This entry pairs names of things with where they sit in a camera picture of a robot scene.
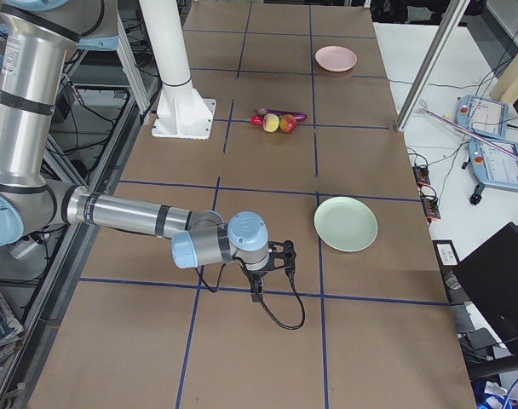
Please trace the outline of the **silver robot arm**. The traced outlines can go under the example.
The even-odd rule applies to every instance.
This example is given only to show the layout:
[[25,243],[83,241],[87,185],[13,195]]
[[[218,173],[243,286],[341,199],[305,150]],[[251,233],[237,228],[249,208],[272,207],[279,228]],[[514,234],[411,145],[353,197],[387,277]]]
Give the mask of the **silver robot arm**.
[[40,168],[63,66],[80,47],[118,46],[114,1],[5,1],[8,25],[0,78],[0,246],[49,224],[88,224],[169,239],[179,268],[237,262],[255,302],[264,276],[295,274],[290,241],[269,239],[265,221],[243,211],[229,221],[207,210],[122,199],[52,181]]

